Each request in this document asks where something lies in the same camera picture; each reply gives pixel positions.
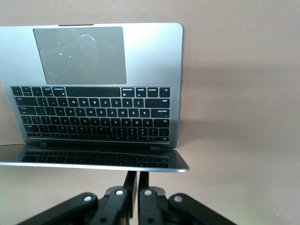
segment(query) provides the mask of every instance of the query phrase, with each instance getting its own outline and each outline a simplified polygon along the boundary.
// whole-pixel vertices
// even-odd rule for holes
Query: silver laptop
[[[1,164],[188,171],[174,149],[181,51],[178,23],[0,27],[0,80],[26,143]]]

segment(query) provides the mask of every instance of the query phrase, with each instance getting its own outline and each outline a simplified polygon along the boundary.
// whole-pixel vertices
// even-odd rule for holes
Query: keyboard key
[[[42,90],[40,87],[32,87],[32,93],[33,96],[39,97],[39,96],[43,96]]]
[[[79,106],[76,98],[71,97],[71,98],[68,98],[67,101],[69,102],[70,107],[78,107]]]
[[[97,98],[90,98],[89,101],[91,107],[100,107],[99,100]]]
[[[43,91],[44,96],[46,96],[46,97],[53,96],[51,88],[42,88],[42,91]]]
[[[135,89],[134,88],[122,88],[122,97],[134,97]]]
[[[136,88],[135,93],[139,98],[145,98],[147,95],[146,88]]]
[[[170,111],[168,109],[151,109],[152,118],[169,118]]]
[[[135,108],[143,108],[144,100],[142,98],[136,98],[133,100],[133,105]]]
[[[87,98],[79,98],[78,102],[80,107],[89,107],[89,101]]]
[[[158,88],[148,88],[148,97],[149,98],[158,97]]]
[[[25,125],[25,129],[29,133],[38,133],[39,132],[37,125]]]
[[[159,96],[161,98],[169,98],[170,97],[170,88],[159,88]]]
[[[58,106],[57,100],[54,97],[48,97],[48,104],[49,106]]]
[[[111,107],[111,103],[108,98],[101,98],[100,104],[101,104],[101,107]]]
[[[30,116],[22,116],[22,120],[23,120],[24,124],[31,124],[32,123]]]
[[[168,128],[169,127],[169,120],[154,119],[154,127],[156,127],[156,128]]]
[[[15,96],[22,96],[23,95],[20,87],[11,87],[11,89],[12,89],[13,94]]]
[[[36,115],[36,110],[31,106],[21,106],[19,110],[21,115]]]
[[[58,100],[58,105],[61,107],[67,107],[68,106],[68,101],[65,97],[59,97],[57,98]]]
[[[15,100],[21,106],[38,106],[38,102],[34,97],[16,97]]]
[[[48,106],[48,102],[45,97],[38,97],[37,101],[38,101],[39,106]]]
[[[170,100],[167,98],[159,99],[159,98],[149,98],[145,99],[145,107],[146,108],[169,108]]]
[[[121,99],[119,98],[112,98],[112,107],[122,107]]]
[[[56,97],[65,97],[66,92],[64,88],[53,88],[53,94]]]
[[[120,88],[114,87],[66,87],[69,97],[121,97]]]

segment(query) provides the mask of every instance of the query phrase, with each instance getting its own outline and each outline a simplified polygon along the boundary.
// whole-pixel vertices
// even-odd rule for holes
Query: glass surface
[[[48,84],[126,84],[121,27],[33,30]]]

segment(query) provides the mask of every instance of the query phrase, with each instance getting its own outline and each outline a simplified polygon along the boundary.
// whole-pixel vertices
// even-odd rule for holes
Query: beige wall
[[[299,1],[0,1],[2,26],[139,22],[184,29],[178,151],[191,171],[153,184],[239,224],[299,224]],[[0,102],[0,144],[21,143],[3,89]]]

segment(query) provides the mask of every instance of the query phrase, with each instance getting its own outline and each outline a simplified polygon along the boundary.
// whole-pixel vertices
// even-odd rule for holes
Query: black keyboard key
[[[90,124],[92,126],[100,126],[100,119],[99,118],[90,118]]]
[[[146,88],[137,88],[135,90],[136,96],[139,98],[145,98],[147,95]]]
[[[62,125],[70,125],[70,119],[69,119],[69,117],[61,117],[60,118],[60,123]]]
[[[100,104],[101,104],[101,107],[111,107],[111,103],[108,98],[101,98]]]
[[[154,127],[156,127],[156,128],[168,128],[169,127],[169,120],[154,119]]]
[[[112,98],[112,107],[121,107],[121,99]]]
[[[51,120],[49,116],[42,116],[41,120],[42,120],[42,124],[51,124]]]
[[[37,159],[38,159],[37,156],[24,156],[22,162],[35,163],[37,161]]]
[[[55,163],[56,162],[56,157],[54,156],[48,156],[46,159],[46,163]]]
[[[149,128],[148,132],[149,132],[149,136],[158,136],[157,128]]]
[[[48,102],[45,97],[38,97],[37,101],[40,106],[48,106]]]
[[[123,107],[125,108],[131,108],[133,105],[132,105],[132,99],[131,98],[123,98],[122,99],[122,104],[123,104]]]
[[[89,117],[96,116],[96,110],[94,108],[86,108],[86,115]]]
[[[39,130],[40,130],[42,133],[48,133],[48,132],[49,132],[48,126],[46,126],[46,125],[40,125],[40,126],[38,126],[38,127],[39,127]]]
[[[121,97],[120,88],[114,87],[67,87],[69,97]]]
[[[23,120],[24,124],[31,124],[32,123],[30,116],[22,116],[22,120]]]
[[[151,109],[152,118],[169,118],[170,111],[168,109]]]
[[[170,97],[170,88],[159,88],[159,96],[161,98],[169,98]]]
[[[149,98],[158,97],[158,88],[148,88],[148,97]]]
[[[71,97],[71,98],[68,98],[67,101],[69,102],[70,107],[78,107],[79,106],[76,98]]]
[[[91,107],[100,107],[98,98],[90,98],[89,102]]]
[[[60,118],[57,116],[52,116],[51,117],[51,123],[54,125],[60,125]]]
[[[122,88],[122,97],[134,97],[135,96],[135,89],[134,88]]]
[[[39,96],[43,96],[42,90],[40,87],[32,87],[32,93],[33,96],[39,97]]]
[[[168,137],[169,136],[169,129],[167,129],[167,128],[159,129],[159,136]]]
[[[67,107],[68,106],[68,101],[65,97],[59,97],[57,98],[58,105],[61,107]]]
[[[66,115],[67,116],[76,116],[74,108],[66,108]]]
[[[38,133],[39,132],[37,125],[25,125],[25,129],[28,133]]]
[[[32,116],[31,119],[34,124],[41,124],[41,118],[39,116]]]
[[[53,94],[56,97],[65,97],[66,92],[64,88],[53,88]]]
[[[145,99],[146,108],[169,108],[170,100],[167,98],[148,98]]]
[[[117,117],[117,110],[116,109],[107,109],[107,116],[108,117]]]
[[[58,106],[57,100],[54,97],[47,98],[49,106]]]
[[[23,95],[20,87],[11,87],[11,89],[12,89],[13,94],[15,96],[22,96]]]
[[[83,108],[76,108],[75,111],[77,116],[85,116],[85,110]]]
[[[16,97],[15,100],[21,106],[38,106],[35,97]]]
[[[36,111],[37,111],[37,114],[39,116],[45,116],[46,115],[46,111],[45,111],[44,107],[36,107]]]
[[[19,107],[21,115],[36,115],[36,110],[31,106],[20,106]]]
[[[89,107],[89,100],[87,98],[79,98],[78,99],[80,107]]]
[[[142,125],[143,125],[143,127],[151,128],[151,127],[153,127],[153,120],[152,119],[143,119]]]
[[[142,98],[136,98],[133,100],[133,105],[135,108],[143,108],[144,100]]]
[[[65,110],[64,108],[55,108],[55,112],[56,112],[56,115],[58,116],[65,116]]]
[[[53,107],[46,107],[46,113],[48,116],[55,116],[56,113],[55,113],[55,109]]]
[[[97,116],[98,117],[106,117],[106,110],[105,109],[97,109]]]
[[[118,116],[119,117],[128,117],[127,109],[118,109]]]
[[[50,126],[48,126],[48,128],[49,128],[49,131],[50,131],[51,133],[58,133],[57,126],[50,125]]]
[[[129,117],[139,117],[138,109],[129,109]]]
[[[132,119],[132,126],[133,127],[141,127],[142,126],[142,119]]]
[[[71,118],[70,118],[70,122],[71,122],[71,124],[74,125],[74,126],[80,125],[80,121],[79,121],[79,118],[78,118],[78,117],[71,117]]]
[[[109,118],[101,118],[100,121],[101,121],[102,126],[110,126],[111,125]]]
[[[52,97],[53,96],[51,88],[45,88],[44,87],[44,88],[42,88],[42,91],[43,91],[44,96],[46,96],[46,97]]]

